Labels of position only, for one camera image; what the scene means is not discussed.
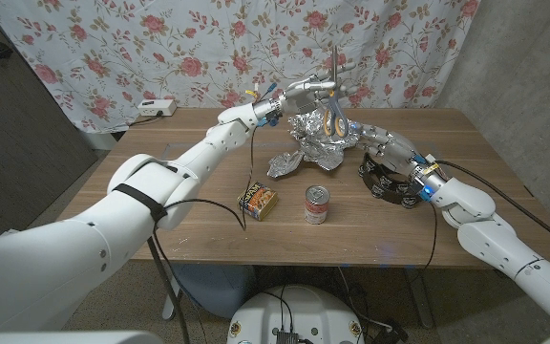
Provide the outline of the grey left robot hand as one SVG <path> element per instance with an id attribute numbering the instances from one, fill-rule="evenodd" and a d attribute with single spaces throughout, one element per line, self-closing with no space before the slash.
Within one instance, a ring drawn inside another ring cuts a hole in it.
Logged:
<path id="1" fill-rule="evenodd" d="M 313 112 L 319 105 L 328 102 L 331 91 L 336 91 L 339 98 L 355 94 L 358 87 L 345 86 L 340 78 L 340 74 L 355 67 L 355 62 L 339 66 L 336 81 L 332 80 L 331 71 L 322 71 L 316 75 L 293 82 L 276 97 L 281 103 L 283 113 L 286 115 L 300 115 Z"/>

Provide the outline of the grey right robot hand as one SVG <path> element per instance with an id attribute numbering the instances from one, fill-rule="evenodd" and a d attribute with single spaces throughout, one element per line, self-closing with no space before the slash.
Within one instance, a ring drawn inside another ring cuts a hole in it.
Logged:
<path id="1" fill-rule="evenodd" d="M 358 134 L 357 147 L 365 150 L 377 163 L 404 176 L 438 190 L 446 183 L 434 163 L 428 162 L 411 141 L 386 129 L 354 122 L 351 127 Z"/>

